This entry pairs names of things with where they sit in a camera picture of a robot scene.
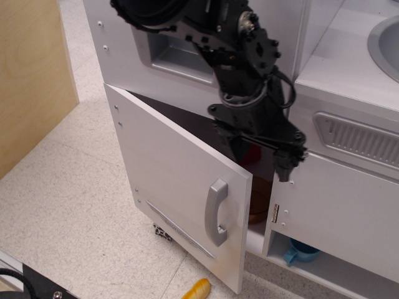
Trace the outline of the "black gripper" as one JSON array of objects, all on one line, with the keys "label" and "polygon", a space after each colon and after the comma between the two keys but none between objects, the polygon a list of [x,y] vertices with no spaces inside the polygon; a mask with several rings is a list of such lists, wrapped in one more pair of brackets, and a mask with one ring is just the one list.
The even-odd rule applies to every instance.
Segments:
[{"label": "black gripper", "polygon": [[284,115],[291,102],[282,93],[258,93],[253,97],[221,94],[222,102],[208,107],[221,143],[235,162],[241,162],[251,144],[273,150],[280,182],[288,182],[292,170],[305,160],[305,134]]}]

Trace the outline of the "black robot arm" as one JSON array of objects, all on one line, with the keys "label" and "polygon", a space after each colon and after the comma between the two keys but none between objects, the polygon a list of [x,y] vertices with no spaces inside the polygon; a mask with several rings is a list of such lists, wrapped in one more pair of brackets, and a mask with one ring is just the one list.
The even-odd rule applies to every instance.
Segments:
[{"label": "black robot arm", "polygon": [[134,28],[191,43],[213,69],[220,103],[208,107],[222,142],[238,161],[255,144],[273,150],[282,182],[305,160],[305,134],[285,116],[296,91],[276,65],[278,41],[270,39],[247,1],[112,1]]}]

